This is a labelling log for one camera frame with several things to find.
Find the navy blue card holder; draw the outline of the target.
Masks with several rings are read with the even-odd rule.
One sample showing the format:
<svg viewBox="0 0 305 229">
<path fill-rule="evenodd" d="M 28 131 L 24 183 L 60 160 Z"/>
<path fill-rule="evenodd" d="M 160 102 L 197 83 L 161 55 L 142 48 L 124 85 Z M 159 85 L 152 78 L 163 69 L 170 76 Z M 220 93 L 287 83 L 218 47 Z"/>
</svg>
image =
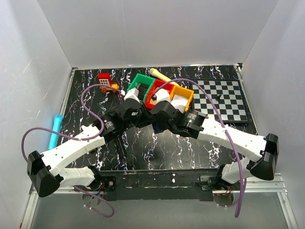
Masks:
<svg viewBox="0 0 305 229">
<path fill-rule="evenodd" d="M 164 128 L 160 126 L 157 122 L 152 123 L 152 127 L 155 134 L 162 133 L 164 131 Z"/>
</svg>

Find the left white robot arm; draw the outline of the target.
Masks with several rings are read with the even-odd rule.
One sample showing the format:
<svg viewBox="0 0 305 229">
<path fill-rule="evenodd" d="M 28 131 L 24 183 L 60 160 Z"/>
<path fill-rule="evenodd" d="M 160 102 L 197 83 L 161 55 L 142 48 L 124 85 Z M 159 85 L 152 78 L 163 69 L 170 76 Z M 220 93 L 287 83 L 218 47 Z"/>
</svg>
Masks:
<svg viewBox="0 0 305 229">
<path fill-rule="evenodd" d="M 46 197 L 60 187 L 86 186 L 96 191 L 101 187 L 101 175 L 92 166 L 68 168 L 67 166 L 90 151 L 121 136 L 126 130 L 152 124 L 154 116 L 141 102 L 127 99 L 118 107 L 107 111 L 82 132 L 52 150 L 28 155 L 27 174 L 39 197 Z"/>
</svg>

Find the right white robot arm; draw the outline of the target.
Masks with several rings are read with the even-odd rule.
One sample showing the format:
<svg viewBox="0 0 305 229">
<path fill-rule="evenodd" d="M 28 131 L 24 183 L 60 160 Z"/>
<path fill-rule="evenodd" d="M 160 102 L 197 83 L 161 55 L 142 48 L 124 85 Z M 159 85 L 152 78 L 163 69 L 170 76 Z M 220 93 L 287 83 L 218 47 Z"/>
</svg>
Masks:
<svg viewBox="0 0 305 229">
<path fill-rule="evenodd" d="M 169 130 L 182 137 L 216 143 L 244 156 L 234 163 L 220 166 L 211 185 L 216 184 L 225 190 L 249 177 L 266 181 L 274 179 L 279 156 L 277 135 L 253 135 L 222 126 L 220 122 L 195 110 L 182 113 L 168 101 L 157 103 L 151 113 L 155 118 L 154 129 L 159 132 Z"/>
</svg>

